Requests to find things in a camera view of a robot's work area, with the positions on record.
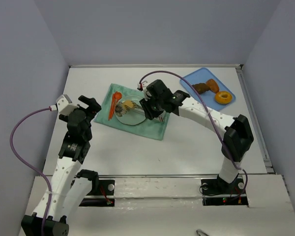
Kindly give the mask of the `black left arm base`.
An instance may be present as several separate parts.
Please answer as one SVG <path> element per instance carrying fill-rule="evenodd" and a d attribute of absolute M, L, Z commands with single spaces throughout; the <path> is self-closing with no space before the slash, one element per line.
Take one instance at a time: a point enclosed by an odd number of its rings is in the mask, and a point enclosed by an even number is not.
<path fill-rule="evenodd" d="M 98 187 L 92 188 L 80 203 L 80 207 L 114 207 L 115 180 L 100 179 Z"/>

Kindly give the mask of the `metal tongs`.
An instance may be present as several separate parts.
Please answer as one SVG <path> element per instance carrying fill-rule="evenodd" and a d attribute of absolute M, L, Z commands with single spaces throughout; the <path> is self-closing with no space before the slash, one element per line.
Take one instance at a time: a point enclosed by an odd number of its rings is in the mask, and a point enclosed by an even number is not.
<path fill-rule="evenodd" d="M 145 112 L 141 106 L 139 106 L 137 103 L 135 103 L 133 101 L 131 103 L 132 103 L 132 111 L 133 112 L 136 112 L 136 113 L 141 114 L 144 117 L 146 117 Z M 163 122 L 164 118 L 162 116 L 158 116 L 158 117 L 154 118 L 154 120 L 158 121 L 158 122 Z"/>

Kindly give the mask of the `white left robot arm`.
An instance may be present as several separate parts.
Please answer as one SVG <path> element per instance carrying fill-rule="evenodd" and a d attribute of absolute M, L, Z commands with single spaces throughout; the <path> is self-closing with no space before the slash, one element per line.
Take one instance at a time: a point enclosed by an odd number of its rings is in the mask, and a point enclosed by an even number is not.
<path fill-rule="evenodd" d="M 86 108 L 73 104 L 63 94 L 49 107 L 57 111 L 66 122 L 67 133 L 59 151 L 55 171 L 47 190 L 31 215 L 25 215 L 21 227 L 27 236 L 66 236 L 69 233 L 68 217 L 83 198 L 98 188 L 98 172 L 81 168 L 90 149 L 91 121 L 101 110 L 94 98 L 81 95 L 79 101 Z"/>

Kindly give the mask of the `round yellow bun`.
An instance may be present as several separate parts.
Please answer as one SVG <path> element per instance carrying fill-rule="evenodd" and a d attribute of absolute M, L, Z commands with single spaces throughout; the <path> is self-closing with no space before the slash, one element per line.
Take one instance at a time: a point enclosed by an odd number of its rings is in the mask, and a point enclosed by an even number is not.
<path fill-rule="evenodd" d="M 135 105 L 134 103 L 131 101 L 131 100 L 125 100 L 123 102 L 123 106 L 126 108 L 126 109 L 134 109 L 135 108 Z"/>

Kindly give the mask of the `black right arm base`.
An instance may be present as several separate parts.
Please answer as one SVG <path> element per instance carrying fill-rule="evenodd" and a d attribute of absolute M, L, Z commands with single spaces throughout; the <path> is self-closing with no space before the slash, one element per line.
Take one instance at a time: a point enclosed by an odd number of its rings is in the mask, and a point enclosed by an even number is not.
<path fill-rule="evenodd" d="M 244 181 L 237 178 L 232 184 L 224 184 L 216 178 L 201 180 L 199 192 L 202 195 L 203 206 L 248 206 Z"/>

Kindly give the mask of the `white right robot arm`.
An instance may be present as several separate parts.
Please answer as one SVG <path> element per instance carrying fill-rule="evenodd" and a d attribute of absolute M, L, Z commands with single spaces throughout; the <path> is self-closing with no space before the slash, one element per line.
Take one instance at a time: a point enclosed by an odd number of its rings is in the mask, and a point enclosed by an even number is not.
<path fill-rule="evenodd" d="M 145 117 L 149 120 L 163 113 L 190 119 L 217 134 L 224 160 L 216 179 L 203 183 L 202 193 L 207 196 L 226 195 L 234 187 L 244 155 L 254 141 L 246 116 L 233 117 L 204 106 L 188 93 L 171 90 L 161 81 L 140 81 L 138 90 L 144 93 L 140 100 Z"/>

